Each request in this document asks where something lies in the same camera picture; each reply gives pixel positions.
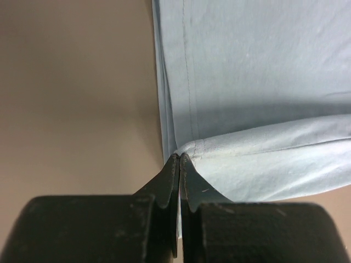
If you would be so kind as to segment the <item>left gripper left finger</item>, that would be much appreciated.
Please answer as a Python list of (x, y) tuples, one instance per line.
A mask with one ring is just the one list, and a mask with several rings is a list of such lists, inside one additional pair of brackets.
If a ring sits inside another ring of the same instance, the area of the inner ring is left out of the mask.
[(178, 242), (178, 155), (132, 195), (39, 196), (22, 209), (5, 262), (172, 262)]

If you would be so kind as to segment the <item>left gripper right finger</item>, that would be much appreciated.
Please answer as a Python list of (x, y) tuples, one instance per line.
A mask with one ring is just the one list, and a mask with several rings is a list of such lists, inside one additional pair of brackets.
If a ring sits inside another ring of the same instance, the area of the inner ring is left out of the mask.
[(314, 203), (232, 202), (179, 163), (185, 262), (349, 262), (333, 219)]

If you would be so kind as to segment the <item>light blue t shirt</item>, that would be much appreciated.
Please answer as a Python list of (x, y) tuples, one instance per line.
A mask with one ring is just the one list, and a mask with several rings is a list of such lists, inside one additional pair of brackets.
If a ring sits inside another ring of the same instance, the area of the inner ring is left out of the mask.
[(350, 185), (350, 1), (153, 1), (163, 157), (235, 202)]

